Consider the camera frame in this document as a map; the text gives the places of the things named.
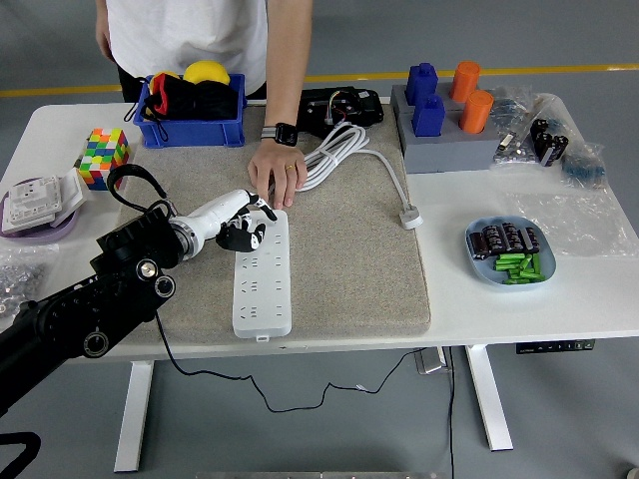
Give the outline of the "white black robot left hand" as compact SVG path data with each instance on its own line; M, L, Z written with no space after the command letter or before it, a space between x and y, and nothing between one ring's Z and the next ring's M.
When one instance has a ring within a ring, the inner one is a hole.
M265 200L246 190L224 194L183 217L182 222L192 232L193 254L201 251L206 240L216 239L222 232L223 225L228 225L235 217L239 217L240 211L248 206L262 210L273 222L278 219Z

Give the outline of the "person's left hand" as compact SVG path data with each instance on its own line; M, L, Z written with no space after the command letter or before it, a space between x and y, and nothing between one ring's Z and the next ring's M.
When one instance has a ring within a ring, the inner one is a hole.
M307 181L305 155L297 147L261 140L248 171L257 194L278 210L289 208L298 189Z

